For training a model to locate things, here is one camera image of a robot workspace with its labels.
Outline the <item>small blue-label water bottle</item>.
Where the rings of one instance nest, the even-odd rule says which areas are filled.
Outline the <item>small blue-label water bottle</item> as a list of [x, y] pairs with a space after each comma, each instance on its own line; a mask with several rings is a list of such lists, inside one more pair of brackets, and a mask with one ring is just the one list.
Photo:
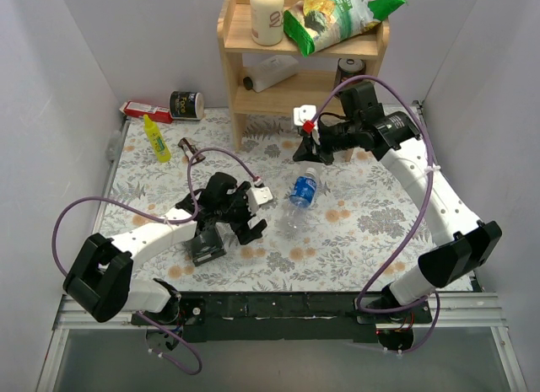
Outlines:
[[305, 174], [309, 167], [316, 169], [314, 164], [307, 164], [301, 168], [285, 202], [283, 216], [278, 221], [280, 229], [286, 236], [298, 233], [305, 226], [307, 213], [316, 198], [319, 178], [316, 180]]

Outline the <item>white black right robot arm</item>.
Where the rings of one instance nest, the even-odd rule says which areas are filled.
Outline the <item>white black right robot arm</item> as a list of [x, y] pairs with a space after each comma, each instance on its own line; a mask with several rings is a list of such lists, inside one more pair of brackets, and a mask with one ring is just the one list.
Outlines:
[[385, 286], [378, 299], [356, 303], [360, 311], [383, 314], [397, 323], [431, 293], [483, 265], [502, 230], [495, 221], [483, 222], [452, 189], [435, 162], [425, 127], [410, 107], [385, 113], [376, 97], [376, 81], [371, 76], [350, 78], [332, 91], [344, 113], [344, 120], [335, 125], [324, 125], [322, 111], [314, 105], [294, 108], [293, 125], [303, 139], [293, 159], [330, 165], [334, 153], [362, 148], [392, 173], [418, 208], [398, 249], [405, 248], [421, 223], [427, 223], [435, 248]]

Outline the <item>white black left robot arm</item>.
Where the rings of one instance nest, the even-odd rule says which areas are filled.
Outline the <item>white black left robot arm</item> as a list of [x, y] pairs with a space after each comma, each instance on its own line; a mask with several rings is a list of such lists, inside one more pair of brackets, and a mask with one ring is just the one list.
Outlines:
[[174, 324], [182, 314], [181, 294], [158, 278], [133, 272], [167, 249], [182, 244], [194, 266], [226, 254], [218, 224], [227, 224], [242, 245], [260, 239], [265, 220], [251, 225], [273, 195], [261, 181], [250, 184], [218, 172], [205, 188], [176, 203], [158, 222], [106, 238], [89, 236], [62, 284], [63, 290], [99, 323], [121, 311], [142, 311], [152, 320]]

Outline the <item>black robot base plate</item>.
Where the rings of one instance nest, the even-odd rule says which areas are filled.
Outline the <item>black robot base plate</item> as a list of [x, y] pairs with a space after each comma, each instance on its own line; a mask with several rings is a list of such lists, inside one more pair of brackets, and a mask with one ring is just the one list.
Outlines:
[[132, 316], [133, 325], [156, 322], [190, 343], [207, 341], [382, 341], [394, 351], [413, 344], [413, 326], [432, 322], [427, 301], [392, 311], [389, 298], [356, 292], [184, 293], [163, 314]]

